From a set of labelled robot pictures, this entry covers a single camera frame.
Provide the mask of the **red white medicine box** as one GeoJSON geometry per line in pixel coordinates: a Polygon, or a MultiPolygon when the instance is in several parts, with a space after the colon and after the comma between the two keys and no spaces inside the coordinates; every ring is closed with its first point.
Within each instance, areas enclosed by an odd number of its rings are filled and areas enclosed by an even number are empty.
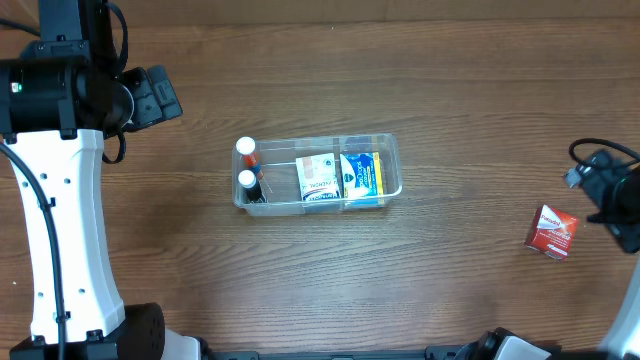
{"type": "Polygon", "coordinates": [[[556,260],[568,257],[579,225],[573,215],[542,205],[536,210],[524,245],[556,260]]]}

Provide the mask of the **orange tube white cap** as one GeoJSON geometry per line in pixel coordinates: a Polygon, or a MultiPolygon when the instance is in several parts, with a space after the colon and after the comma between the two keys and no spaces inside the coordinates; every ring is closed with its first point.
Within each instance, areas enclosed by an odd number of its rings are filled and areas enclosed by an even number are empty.
{"type": "Polygon", "coordinates": [[[256,141],[248,136],[241,137],[236,142],[236,150],[241,155],[246,168],[250,170],[257,179],[262,179],[264,174],[258,160],[256,141]]]}

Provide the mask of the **black bottle white cap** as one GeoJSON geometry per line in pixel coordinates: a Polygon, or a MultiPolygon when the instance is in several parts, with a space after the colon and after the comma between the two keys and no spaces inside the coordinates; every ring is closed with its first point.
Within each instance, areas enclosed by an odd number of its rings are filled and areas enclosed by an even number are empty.
{"type": "Polygon", "coordinates": [[[266,197],[263,194],[260,182],[251,170],[242,170],[238,174],[238,182],[245,191],[250,203],[266,202],[266,197]]]}

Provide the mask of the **white blue plaster box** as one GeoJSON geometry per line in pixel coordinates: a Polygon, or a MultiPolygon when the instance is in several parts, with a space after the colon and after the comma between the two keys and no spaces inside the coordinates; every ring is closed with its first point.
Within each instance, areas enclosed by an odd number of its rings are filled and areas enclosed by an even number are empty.
{"type": "Polygon", "coordinates": [[[333,153],[297,158],[296,169],[303,201],[341,197],[333,153]]]}

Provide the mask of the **blue yellow lozenge box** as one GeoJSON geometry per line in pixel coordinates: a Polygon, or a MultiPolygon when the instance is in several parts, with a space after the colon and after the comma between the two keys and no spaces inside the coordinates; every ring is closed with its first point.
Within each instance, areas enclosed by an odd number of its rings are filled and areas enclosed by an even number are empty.
{"type": "Polygon", "coordinates": [[[343,197],[354,206],[372,207],[385,193],[382,161],[378,152],[340,155],[343,197]]]}

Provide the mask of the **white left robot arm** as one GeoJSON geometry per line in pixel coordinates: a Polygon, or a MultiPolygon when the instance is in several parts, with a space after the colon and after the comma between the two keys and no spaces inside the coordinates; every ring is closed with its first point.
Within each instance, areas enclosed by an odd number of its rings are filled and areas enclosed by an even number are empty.
{"type": "Polygon", "coordinates": [[[110,139],[179,117],[166,70],[129,68],[106,0],[43,1],[39,29],[1,64],[1,151],[19,186],[34,301],[13,359],[202,359],[155,303],[126,305],[112,273],[101,196],[110,139]]]}

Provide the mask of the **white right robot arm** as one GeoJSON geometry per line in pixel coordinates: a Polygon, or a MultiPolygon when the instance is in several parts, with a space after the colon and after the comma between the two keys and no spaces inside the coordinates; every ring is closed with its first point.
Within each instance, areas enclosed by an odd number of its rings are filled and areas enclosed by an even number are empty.
{"type": "MultiPolygon", "coordinates": [[[[596,207],[587,217],[603,226],[626,254],[639,255],[639,157],[624,162],[601,148],[564,175],[569,187],[580,188],[596,207]]],[[[639,269],[635,268],[617,316],[598,345],[611,359],[639,357],[639,269]]]]}

